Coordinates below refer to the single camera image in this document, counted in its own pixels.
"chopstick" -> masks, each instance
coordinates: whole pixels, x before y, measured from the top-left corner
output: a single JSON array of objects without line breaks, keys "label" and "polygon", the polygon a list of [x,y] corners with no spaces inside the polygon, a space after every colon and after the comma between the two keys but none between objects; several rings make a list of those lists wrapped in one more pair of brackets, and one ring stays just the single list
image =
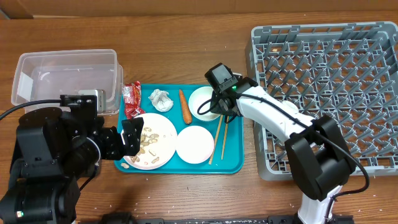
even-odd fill
[{"label": "chopstick", "polygon": [[211,165],[211,163],[213,162],[213,156],[214,156],[214,152],[216,151],[216,145],[217,145],[217,139],[218,139],[218,134],[220,133],[220,127],[221,127],[221,123],[223,122],[223,116],[220,116],[220,121],[218,122],[218,128],[217,128],[217,133],[216,133],[216,138],[214,140],[214,149],[213,149],[213,153],[211,153],[211,157],[209,160],[209,165]]},{"label": "chopstick", "polygon": [[229,120],[229,116],[226,117],[226,124],[225,124],[225,131],[224,131],[224,142],[223,142],[223,152],[221,153],[221,160],[223,160],[223,158],[224,158],[226,133],[228,132],[228,120]]}]

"wooden table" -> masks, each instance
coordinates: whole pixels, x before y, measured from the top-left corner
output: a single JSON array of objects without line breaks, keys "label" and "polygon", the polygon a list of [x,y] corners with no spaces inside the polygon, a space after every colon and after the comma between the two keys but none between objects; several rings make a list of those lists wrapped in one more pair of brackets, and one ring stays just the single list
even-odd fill
[{"label": "wooden table", "polygon": [[[223,62],[246,73],[244,48],[255,26],[393,21],[396,11],[309,12],[219,16],[142,16],[0,21],[0,112],[10,108],[18,58],[25,52],[114,49],[124,82],[204,84],[205,72]],[[17,120],[0,122],[0,197],[6,193]],[[108,116],[106,125],[118,117]],[[101,175],[83,191],[78,220],[129,211],[138,218],[239,218],[294,214],[302,193],[292,181],[266,182],[257,173],[252,121],[244,122],[245,161],[235,175],[123,174],[103,162]],[[362,187],[352,177],[343,190]],[[362,194],[339,198],[334,213],[356,223],[396,223],[398,177],[371,178]]]}]

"gray dish rack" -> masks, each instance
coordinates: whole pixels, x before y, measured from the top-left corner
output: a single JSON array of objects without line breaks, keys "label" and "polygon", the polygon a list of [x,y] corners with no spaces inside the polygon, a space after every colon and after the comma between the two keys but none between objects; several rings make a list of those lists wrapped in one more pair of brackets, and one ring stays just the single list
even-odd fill
[{"label": "gray dish rack", "polygon": [[[248,76],[304,114],[335,119],[369,175],[398,175],[397,35],[392,22],[255,27]],[[291,179],[283,142],[257,123],[254,140],[260,176]]]}]

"carrot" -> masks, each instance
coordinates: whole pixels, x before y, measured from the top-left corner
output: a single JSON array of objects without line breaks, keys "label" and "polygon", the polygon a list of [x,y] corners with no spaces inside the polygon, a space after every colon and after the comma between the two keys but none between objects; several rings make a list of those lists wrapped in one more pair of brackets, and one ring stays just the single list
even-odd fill
[{"label": "carrot", "polygon": [[191,111],[189,111],[188,103],[187,100],[185,99],[182,90],[180,90],[180,102],[181,102],[182,118],[184,119],[185,124],[191,124],[192,123]]}]

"blue tray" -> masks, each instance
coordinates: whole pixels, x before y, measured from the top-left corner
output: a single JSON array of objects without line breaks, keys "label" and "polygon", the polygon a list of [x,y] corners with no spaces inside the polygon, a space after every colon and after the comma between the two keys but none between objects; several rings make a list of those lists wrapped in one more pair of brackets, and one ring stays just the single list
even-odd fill
[{"label": "blue tray", "polygon": [[[197,88],[204,85],[164,85],[164,84],[143,84],[142,85],[142,102],[141,108],[146,113],[158,113],[168,118],[175,126],[177,133],[182,131],[188,125],[183,122],[180,97],[178,90],[184,92],[185,98],[189,99],[190,95]],[[155,90],[160,89],[169,92],[169,97],[174,101],[173,108],[168,112],[159,112],[153,106],[148,97]],[[206,128],[213,135],[216,136],[219,118],[211,121],[204,122],[192,116],[193,121],[191,125],[198,125]],[[118,132],[122,130],[121,121],[126,119],[124,115],[124,103],[121,103],[119,111]],[[216,151],[213,158],[212,165],[208,164],[208,160],[201,164],[189,164],[181,160],[178,154],[175,153],[171,160],[165,165],[154,170],[140,170],[130,166],[125,169],[121,166],[122,162],[127,163],[124,159],[115,161],[116,167],[122,172],[128,173],[147,173],[147,174],[234,174],[239,171],[244,162],[243,151],[243,119],[235,118],[234,121],[228,125],[228,136],[224,150],[224,159],[221,160],[221,151],[223,148],[223,136],[225,130],[225,123],[223,122],[220,129]]]}]

